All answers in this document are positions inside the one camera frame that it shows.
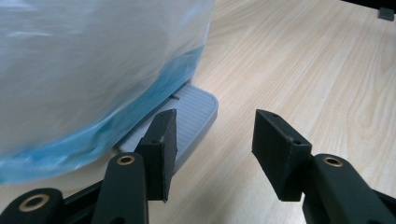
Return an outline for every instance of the black object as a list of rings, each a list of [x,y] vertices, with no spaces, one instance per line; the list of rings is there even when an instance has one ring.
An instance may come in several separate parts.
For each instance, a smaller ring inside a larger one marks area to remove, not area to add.
[[[149,223],[148,200],[168,199],[177,154],[176,114],[175,109],[158,114],[135,152],[110,160],[103,181],[66,199],[57,189],[34,189],[14,200],[0,223]]]
[[[342,0],[344,2],[357,4],[364,7],[378,9],[378,18],[387,21],[394,21],[396,11],[395,0]]]
[[[257,110],[252,150],[280,201],[304,193],[307,223],[396,223],[395,199],[370,189],[346,160],[311,156],[311,144],[278,115]]]

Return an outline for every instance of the plastic bag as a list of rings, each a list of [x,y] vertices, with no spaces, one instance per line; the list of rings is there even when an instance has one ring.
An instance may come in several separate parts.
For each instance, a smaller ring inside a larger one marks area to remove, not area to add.
[[[0,1],[0,183],[76,170],[191,78],[212,0]]]

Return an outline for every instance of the white plastic bag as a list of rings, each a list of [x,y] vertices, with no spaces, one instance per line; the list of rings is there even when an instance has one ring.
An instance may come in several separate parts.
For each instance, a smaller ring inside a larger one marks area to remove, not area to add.
[[[0,183],[101,157],[192,76],[212,7],[0,1]]]

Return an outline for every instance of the blue plastic bag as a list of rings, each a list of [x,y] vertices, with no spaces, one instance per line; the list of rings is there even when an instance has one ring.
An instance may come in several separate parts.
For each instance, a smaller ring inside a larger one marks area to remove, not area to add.
[[[0,183],[100,158],[191,78],[212,0],[0,1]]]

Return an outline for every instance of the wood grain surface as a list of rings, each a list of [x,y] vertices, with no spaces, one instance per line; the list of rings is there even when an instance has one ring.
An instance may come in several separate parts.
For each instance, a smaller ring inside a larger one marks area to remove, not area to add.
[[[251,153],[257,108],[396,197],[396,21],[338,0],[218,0],[192,83],[218,98],[218,118],[169,201],[149,202],[150,223],[304,223]]]

